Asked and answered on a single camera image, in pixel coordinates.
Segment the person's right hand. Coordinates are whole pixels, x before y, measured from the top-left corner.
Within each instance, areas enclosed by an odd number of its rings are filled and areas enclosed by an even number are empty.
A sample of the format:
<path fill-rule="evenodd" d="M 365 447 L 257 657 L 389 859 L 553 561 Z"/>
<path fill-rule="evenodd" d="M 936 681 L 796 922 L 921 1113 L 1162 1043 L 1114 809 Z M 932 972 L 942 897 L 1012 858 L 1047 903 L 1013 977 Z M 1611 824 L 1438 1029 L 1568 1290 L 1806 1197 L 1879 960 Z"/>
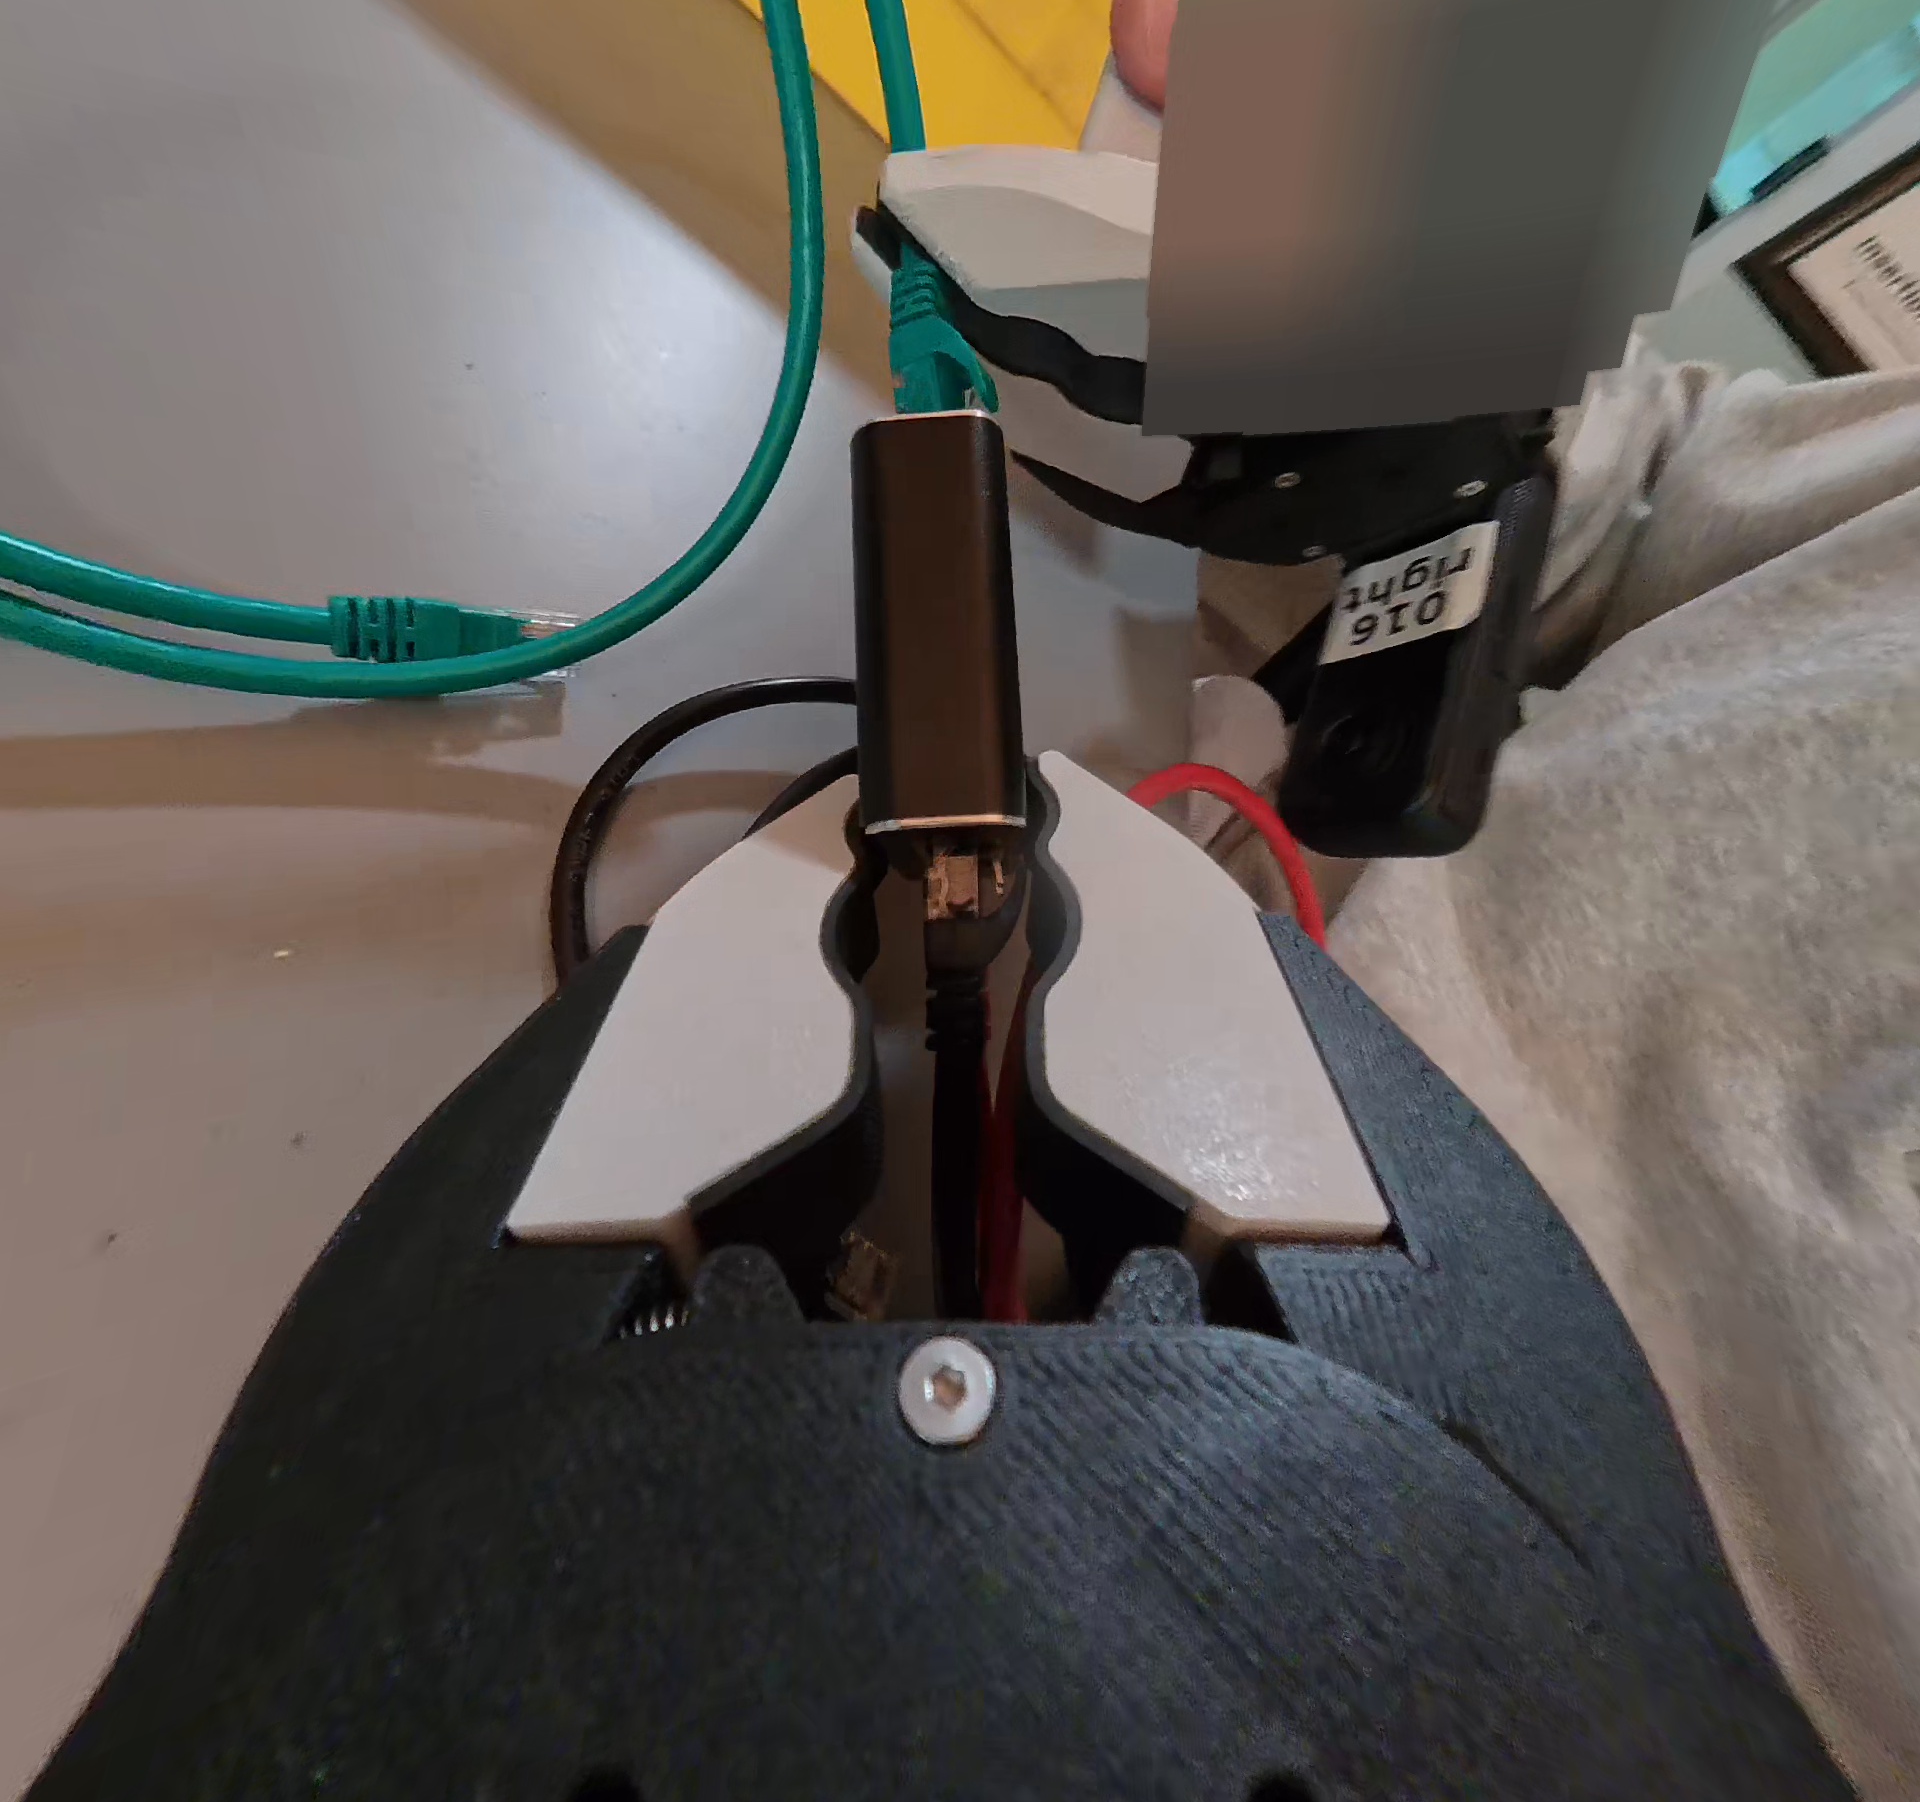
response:
<path fill-rule="evenodd" d="M 1111 0 L 1109 53 L 1117 80 L 1147 109 L 1162 112 L 1178 0 Z"/>

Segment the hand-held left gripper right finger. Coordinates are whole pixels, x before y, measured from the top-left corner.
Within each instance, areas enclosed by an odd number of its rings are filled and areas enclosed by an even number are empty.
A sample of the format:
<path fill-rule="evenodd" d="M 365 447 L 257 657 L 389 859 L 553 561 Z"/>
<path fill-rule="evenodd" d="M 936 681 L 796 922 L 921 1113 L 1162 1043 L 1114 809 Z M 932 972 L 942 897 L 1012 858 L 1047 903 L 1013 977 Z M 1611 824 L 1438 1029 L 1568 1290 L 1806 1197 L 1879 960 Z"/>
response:
<path fill-rule="evenodd" d="M 1039 758 L 1068 945 L 1035 991 L 1036 1103 L 1182 1244 L 1375 1244 L 1389 1214 L 1251 895 L 1180 829 Z"/>

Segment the black network adapter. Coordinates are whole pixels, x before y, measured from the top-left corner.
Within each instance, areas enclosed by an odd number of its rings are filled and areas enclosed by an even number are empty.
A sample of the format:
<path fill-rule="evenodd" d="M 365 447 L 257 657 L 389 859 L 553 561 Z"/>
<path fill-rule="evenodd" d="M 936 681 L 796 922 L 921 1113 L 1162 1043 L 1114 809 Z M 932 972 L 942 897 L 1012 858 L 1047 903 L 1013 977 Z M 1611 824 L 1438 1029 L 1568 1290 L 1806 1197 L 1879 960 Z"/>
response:
<path fill-rule="evenodd" d="M 989 413 L 852 439 L 858 804 L 898 862 L 1023 829 L 1005 447 Z"/>

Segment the person's right forearm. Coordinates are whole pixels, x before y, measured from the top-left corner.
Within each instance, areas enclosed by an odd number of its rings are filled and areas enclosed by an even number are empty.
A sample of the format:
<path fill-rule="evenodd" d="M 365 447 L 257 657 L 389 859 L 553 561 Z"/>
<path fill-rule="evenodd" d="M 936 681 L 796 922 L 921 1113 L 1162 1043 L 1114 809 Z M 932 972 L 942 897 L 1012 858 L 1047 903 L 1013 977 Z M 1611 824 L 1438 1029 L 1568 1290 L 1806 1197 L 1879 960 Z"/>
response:
<path fill-rule="evenodd" d="M 1547 462 L 1532 688 L 1721 589 L 1758 610 L 1741 648 L 1915 606 L 1915 367 L 1789 381 L 1632 338 L 1552 416 Z"/>

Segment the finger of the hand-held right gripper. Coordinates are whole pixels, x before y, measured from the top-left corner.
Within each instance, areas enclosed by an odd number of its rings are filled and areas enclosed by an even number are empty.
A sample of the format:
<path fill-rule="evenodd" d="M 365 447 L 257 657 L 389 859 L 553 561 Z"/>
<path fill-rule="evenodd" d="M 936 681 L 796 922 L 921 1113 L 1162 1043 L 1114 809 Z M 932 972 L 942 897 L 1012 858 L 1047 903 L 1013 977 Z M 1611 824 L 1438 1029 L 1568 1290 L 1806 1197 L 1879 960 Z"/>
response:
<path fill-rule="evenodd" d="M 1132 280 L 1005 282 L 961 279 L 887 205 L 860 205 L 852 252 L 887 293 L 903 260 L 932 274 L 936 311 L 995 373 L 1039 380 L 1080 413 L 1138 423 L 1144 406 L 1144 286 Z"/>
<path fill-rule="evenodd" d="M 1156 164 L 1111 151 L 968 146 L 888 156 L 877 187 L 961 279 L 1144 286 Z"/>

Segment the grey desk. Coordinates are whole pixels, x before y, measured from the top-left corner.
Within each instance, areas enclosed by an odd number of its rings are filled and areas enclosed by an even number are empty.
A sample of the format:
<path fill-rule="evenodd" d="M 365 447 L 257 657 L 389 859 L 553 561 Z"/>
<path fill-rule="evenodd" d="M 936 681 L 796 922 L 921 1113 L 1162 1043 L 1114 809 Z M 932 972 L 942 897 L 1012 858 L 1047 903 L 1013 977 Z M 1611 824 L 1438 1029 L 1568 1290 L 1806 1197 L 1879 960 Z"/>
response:
<path fill-rule="evenodd" d="M 563 816 L 710 685 L 845 672 L 878 146 L 769 511 L 556 685 L 300 707 L 3 648 L 3 1797 L 147 1597 L 321 1243 L 545 997 Z M 588 615 L 750 456 L 786 199 L 733 0 L 3 0 L 3 530 L 314 604 Z"/>

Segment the person's grey sweatshirt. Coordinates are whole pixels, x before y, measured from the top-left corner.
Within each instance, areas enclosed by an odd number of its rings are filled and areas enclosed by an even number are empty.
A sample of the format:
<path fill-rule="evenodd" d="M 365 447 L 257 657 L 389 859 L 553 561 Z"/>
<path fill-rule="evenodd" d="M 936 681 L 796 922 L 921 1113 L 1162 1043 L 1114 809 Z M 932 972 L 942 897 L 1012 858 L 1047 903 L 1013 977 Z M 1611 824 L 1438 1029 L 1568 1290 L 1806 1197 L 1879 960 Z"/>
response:
<path fill-rule="evenodd" d="M 1915 1797 L 1915 495 L 1687 583 L 1332 953 L 1595 1262 L 1837 1763 Z"/>

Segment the framed marker sign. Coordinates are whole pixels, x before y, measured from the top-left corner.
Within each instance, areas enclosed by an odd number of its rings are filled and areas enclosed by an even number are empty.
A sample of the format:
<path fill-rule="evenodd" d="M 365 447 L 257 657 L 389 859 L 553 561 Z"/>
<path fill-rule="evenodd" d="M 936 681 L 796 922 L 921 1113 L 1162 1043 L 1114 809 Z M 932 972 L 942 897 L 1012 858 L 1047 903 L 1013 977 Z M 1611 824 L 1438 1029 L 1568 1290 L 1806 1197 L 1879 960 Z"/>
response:
<path fill-rule="evenodd" d="M 1735 264 L 1823 377 L 1917 363 L 1917 149 L 1814 208 Z"/>

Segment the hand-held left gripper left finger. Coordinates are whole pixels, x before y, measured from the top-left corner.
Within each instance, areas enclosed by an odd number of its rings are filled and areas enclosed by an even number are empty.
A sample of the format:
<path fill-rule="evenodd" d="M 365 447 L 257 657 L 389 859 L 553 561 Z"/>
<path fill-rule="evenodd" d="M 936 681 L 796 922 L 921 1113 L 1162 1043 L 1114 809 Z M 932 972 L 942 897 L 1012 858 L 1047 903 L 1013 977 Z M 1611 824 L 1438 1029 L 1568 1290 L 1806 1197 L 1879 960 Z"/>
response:
<path fill-rule="evenodd" d="M 643 932 L 507 1214 L 522 1243 L 824 1244 L 872 1193 L 845 815 L 782 815 Z"/>

